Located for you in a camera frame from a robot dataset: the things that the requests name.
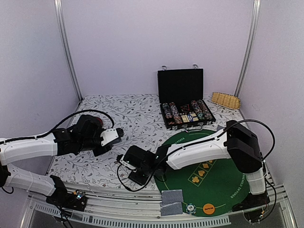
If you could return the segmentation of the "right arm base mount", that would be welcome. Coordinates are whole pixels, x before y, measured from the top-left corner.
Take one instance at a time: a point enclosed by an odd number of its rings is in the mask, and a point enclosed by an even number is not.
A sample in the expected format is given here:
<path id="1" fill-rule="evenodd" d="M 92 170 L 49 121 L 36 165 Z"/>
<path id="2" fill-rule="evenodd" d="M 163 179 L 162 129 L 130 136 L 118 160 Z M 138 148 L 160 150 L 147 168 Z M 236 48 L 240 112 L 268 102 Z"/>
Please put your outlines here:
<path id="1" fill-rule="evenodd" d="M 265 220 L 273 211 L 276 205 L 277 196 L 275 193 L 275 201 L 270 207 L 270 197 L 265 191 L 259 195 L 249 193 L 246 198 L 232 207 L 232 212 L 242 211 L 247 222 L 254 224 Z"/>

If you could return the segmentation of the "blue grey cloth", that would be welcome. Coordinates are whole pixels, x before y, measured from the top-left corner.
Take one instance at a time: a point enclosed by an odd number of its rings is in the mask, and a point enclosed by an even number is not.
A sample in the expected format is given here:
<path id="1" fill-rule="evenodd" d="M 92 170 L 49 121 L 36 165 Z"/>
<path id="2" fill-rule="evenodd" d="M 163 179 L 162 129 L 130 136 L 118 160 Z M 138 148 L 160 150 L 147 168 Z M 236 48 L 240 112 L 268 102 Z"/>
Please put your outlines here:
<path id="1" fill-rule="evenodd" d="M 120 143 L 121 141 L 122 141 L 122 139 L 120 137 L 118 137 L 118 138 L 112 140 L 110 143 L 111 144 L 117 144 L 117 143 Z"/>

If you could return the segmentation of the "dealt card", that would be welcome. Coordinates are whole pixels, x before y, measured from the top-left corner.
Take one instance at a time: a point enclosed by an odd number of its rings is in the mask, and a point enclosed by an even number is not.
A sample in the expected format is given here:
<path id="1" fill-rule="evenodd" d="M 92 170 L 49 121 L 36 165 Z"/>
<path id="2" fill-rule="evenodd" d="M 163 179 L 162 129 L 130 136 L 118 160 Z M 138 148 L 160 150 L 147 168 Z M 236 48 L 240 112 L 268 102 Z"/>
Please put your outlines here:
<path id="1" fill-rule="evenodd" d="M 225 128 L 224 126 L 218 125 L 218 126 L 217 126 L 217 131 L 222 130 L 222 129 L 224 129 L 224 128 Z"/>
<path id="2" fill-rule="evenodd" d="M 183 213 L 181 202 L 161 203 L 161 216 L 179 215 Z"/>
<path id="3" fill-rule="evenodd" d="M 184 201 L 182 190 L 162 190 L 161 193 L 162 203 L 179 203 Z"/>

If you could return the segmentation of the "green white poker chip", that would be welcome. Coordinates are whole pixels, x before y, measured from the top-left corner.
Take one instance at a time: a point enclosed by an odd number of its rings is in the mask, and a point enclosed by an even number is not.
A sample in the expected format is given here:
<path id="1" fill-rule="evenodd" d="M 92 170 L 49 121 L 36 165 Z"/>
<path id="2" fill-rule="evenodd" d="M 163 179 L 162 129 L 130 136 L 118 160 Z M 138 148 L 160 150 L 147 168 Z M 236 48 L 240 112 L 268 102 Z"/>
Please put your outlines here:
<path id="1" fill-rule="evenodd" d="M 196 206 L 192 203 L 186 204 L 186 206 L 185 206 L 185 210 L 186 210 L 187 214 L 191 214 L 191 215 L 195 214 L 196 209 L 197 209 Z"/>

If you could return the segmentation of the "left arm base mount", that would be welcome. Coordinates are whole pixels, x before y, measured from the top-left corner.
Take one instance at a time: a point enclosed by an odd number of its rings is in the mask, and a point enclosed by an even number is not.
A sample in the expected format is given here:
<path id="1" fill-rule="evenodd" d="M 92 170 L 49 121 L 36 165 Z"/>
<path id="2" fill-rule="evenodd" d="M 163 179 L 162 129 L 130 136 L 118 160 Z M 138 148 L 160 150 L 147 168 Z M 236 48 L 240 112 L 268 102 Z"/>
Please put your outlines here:
<path id="1" fill-rule="evenodd" d="M 50 178 L 54 182 L 55 191 L 52 195 L 47 196 L 46 203 L 58 206 L 59 208 L 66 208 L 84 212 L 87 197 L 86 192 L 83 190 L 75 190 L 69 193 L 63 183 L 63 181 L 54 175 L 50 175 Z"/>

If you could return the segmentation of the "orange big blind button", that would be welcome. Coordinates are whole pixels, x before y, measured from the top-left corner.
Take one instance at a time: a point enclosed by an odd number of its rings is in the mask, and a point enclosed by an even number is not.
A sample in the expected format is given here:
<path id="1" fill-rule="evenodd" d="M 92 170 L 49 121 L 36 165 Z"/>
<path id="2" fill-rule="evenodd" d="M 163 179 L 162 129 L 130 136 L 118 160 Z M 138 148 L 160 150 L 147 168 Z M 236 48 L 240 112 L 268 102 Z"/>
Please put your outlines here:
<path id="1" fill-rule="evenodd" d="M 206 203 L 203 207 L 202 207 L 202 211 L 206 214 L 206 215 L 212 215 L 215 213 L 215 206 L 211 203 Z"/>

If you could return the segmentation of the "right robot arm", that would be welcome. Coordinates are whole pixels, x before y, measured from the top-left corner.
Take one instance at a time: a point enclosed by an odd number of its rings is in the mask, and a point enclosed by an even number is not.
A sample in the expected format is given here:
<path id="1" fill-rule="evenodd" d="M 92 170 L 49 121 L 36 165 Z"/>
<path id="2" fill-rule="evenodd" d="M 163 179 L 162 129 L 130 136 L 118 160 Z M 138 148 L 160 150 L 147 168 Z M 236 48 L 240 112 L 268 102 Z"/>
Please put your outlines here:
<path id="1" fill-rule="evenodd" d="M 217 159 L 232 159 L 237 169 L 245 174 L 250 193 L 246 195 L 249 207 L 256 207 L 264 199 L 266 181 L 262 155 L 257 136 L 243 126 L 247 120 L 228 121 L 226 127 L 202 139 L 165 144 L 155 153 L 131 146 L 117 156 L 120 166 L 131 172 L 128 178 L 144 189 L 154 175 L 163 175 L 168 168 L 180 170 L 187 166 Z"/>

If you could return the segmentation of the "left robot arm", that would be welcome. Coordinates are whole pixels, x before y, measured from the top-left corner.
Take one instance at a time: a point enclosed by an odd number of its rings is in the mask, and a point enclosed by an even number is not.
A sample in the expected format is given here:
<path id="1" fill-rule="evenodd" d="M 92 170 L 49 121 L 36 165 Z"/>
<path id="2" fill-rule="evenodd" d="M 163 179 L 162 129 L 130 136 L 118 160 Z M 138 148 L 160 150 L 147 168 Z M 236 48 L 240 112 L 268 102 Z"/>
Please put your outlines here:
<path id="1" fill-rule="evenodd" d="M 60 206 L 67 206 L 71 197 L 59 177 L 32 173 L 14 166 L 13 162 L 43 156 L 78 155 L 82 151 L 92 151 L 97 157 L 110 151 L 123 135 L 121 128 L 105 129 L 100 118 L 82 115 L 69 128 L 25 139 L 3 139 L 0 143 L 0 185 L 52 196 Z"/>

